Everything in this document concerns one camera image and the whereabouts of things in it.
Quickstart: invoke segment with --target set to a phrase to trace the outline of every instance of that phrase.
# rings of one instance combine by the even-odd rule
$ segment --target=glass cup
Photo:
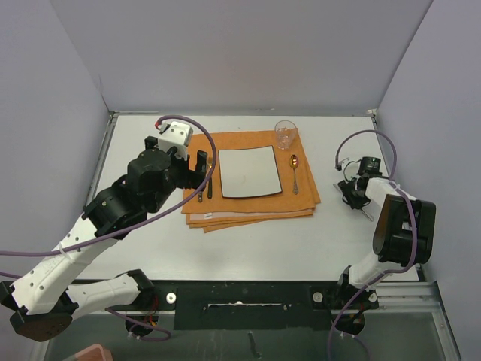
[[[277,147],[282,150],[289,149],[292,141],[298,134],[298,128],[293,122],[281,120],[278,124],[276,124],[274,129],[276,131]]]

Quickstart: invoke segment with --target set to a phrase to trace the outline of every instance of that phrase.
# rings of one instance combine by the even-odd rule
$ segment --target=square plate
[[[219,165],[225,198],[268,196],[283,191],[272,146],[220,150]]]

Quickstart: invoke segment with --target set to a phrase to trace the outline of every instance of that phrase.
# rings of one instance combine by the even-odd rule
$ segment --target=gray wall
[[[0,11],[0,249],[50,250],[79,215],[107,108],[48,0],[7,0]],[[22,274],[37,259],[2,257]],[[0,359],[31,343],[0,307]]]
[[[380,106],[398,146],[398,179],[437,204],[438,279],[461,355],[479,359],[481,2],[435,0]]]
[[[111,110],[348,115],[379,105],[431,0],[51,2]]]

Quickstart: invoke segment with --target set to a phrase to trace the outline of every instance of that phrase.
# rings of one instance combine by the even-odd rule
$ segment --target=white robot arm
[[[402,191],[409,199],[416,218],[410,222],[406,199],[400,196],[392,182],[379,172],[380,159],[364,157],[358,177],[342,180],[337,187],[352,209],[362,209],[374,202],[382,210],[373,237],[373,250],[361,262],[348,267],[341,275],[340,288],[348,299],[364,286],[373,290],[387,276],[387,271],[401,270],[409,262],[413,246],[412,227],[417,231],[415,263],[426,263],[431,256],[436,207]]]
[[[199,151],[195,171],[189,170],[187,147],[192,128],[177,121],[163,123],[158,138],[147,137],[145,148],[129,163],[127,174],[102,190],[86,206],[72,230],[29,273],[12,284],[0,283],[0,303],[15,313],[15,331],[35,341],[46,341],[73,320],[114,305],[147,306],[153,284],[140,270],[93,284],[71,284],[92,261],[126,234],[87,245],[70,247],[146,220],[176,188],[197,188],[205,178],[207,154]]]

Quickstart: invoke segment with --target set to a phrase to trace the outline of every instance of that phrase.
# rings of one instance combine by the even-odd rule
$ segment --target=spoon
[[[289,165],[291,166],[292,169],[294,169],[294,189],[292,190],[292,192],[294,192],[294,194],[298,194],[299,190],[298,190],[298,182],[295,179],[295,170],[299,166],[299,159],[295,154],[291,155],[291,159],[289,160]]]

